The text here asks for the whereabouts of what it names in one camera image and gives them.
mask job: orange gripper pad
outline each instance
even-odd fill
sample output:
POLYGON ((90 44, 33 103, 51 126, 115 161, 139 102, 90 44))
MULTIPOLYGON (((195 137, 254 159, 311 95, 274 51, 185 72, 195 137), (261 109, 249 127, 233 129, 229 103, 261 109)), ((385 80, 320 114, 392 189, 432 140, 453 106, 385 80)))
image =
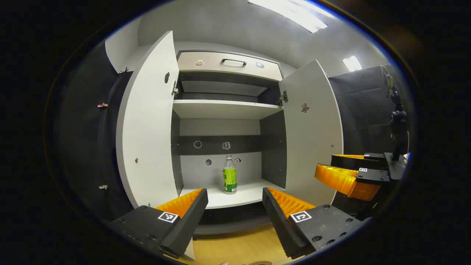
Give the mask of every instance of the orange gripper pad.
POLYGON ((286 194, 285 192, 275 190, 270 187, 267 187, 267 188, 271 192, 271 195, 273 195, 273 197, 277 201, 278 205, 280 206, 281 210, 283 211, 287 219, 292 214, 306 211, 306 210, 316 207, 310 203, 307 203, 303 200, 300 200, 296 197, 286 194))
POLYGON ((358 171, 334 166, 317 165, 314 177, 348 198, 371 201, 380 185, 356 182, 358 171))
POLYGON ((168 201, 155 209, 161 210, 167 213, 179 215, 183 218, 191 204, 195 201, 196 197, 200 194, 203 189, 195 190, 176 199, 168 201))
POLYGON ((364 155, 333 155, 337 157, 351 157, 351 158, 358 158, 358 159, 365 159, 364 155))

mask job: drawer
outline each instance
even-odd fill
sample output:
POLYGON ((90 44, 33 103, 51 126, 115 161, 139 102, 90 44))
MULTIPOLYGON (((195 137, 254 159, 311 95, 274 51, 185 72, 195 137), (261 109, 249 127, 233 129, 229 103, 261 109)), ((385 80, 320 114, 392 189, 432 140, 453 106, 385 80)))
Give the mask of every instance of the drawer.
POLYGON ((182 51, 178 58, 181 72, 214 72, 253 76, 272 81, 282 80, 277 63, 225 52, 182 51))

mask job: cabinet shelf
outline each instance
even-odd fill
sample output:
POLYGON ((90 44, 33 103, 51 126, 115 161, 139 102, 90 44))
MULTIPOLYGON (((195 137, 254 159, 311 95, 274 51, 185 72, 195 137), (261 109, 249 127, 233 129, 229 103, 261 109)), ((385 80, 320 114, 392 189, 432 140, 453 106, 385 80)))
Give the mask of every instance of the cabinet shelf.
POLYGON ((284 191, 284 189, 279 186, 276 186, 266 180, 258 179, 250 183, 238 184, 237 192, 235 194, 226 194, 220 185, 213 184, 206 187, 184 186, 180 196, 200 188, 206 188, 208 191, 208 205, 206 206, 206 209, 217 209, 262 201, 263 187, 271 187, 284 191))
POLYGON ((260 120, 283 110, 283 107, 229 100, 176 99, 173 110, 180 119, 260 120))

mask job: plastic bottle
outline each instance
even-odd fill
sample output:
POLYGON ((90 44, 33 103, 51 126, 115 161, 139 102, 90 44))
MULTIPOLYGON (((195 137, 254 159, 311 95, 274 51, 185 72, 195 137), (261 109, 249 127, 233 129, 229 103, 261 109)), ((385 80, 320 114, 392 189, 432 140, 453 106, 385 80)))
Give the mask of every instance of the plastic bottle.
POLYGON ((232 155, 226 156, 222 175, 224 178, 224 192, 226 194, 235 194, 237 191, 237 168, 232 161, 232 155))

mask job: ceiling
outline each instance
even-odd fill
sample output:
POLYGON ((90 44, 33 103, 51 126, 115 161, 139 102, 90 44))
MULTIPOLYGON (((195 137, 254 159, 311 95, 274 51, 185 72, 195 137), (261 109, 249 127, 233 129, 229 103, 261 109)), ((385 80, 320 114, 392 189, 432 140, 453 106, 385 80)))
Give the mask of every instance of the ceiling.
POLYGON ((350 25, 312 11, 328 25, 315 33, 247 0, 175 0, 142 16, 138 44, 153 44, 172 30, 174 41, 201 41, 252 50, 295 68, 317 59, 330 76, 348 72, 342 59, 363 68, 387 64, 381 52, 350 25))

